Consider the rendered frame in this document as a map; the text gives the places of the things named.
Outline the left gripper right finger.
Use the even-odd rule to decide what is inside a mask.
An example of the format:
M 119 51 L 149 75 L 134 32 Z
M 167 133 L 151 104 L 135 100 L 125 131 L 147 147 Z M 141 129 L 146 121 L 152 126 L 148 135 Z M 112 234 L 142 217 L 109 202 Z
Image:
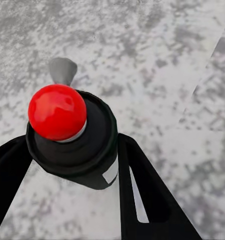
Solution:
M 117 149 L 122 240 L 202 240 L 138 143 L 118 133 Z M 137 218 L 130 167 L 148 223 Z

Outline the pesticide atomizer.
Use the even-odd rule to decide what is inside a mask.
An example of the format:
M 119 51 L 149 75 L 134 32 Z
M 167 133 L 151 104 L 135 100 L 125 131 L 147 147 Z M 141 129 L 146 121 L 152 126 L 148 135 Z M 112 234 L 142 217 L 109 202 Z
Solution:
M 119 169 L 116 117 L 95 94 L 70 87 L 78 72 L 73 60 L 57 57 L 47 65 L 55 84 L 37 91 L 29 103 L 29 153 L 53 176 L 104 190 Z

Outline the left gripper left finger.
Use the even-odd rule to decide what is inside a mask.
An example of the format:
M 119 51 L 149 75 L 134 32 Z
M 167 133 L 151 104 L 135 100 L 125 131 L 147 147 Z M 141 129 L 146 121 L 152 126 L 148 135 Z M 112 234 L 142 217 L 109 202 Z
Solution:
M 0 226 L 32 160 L 25 135 L 0 146 Z

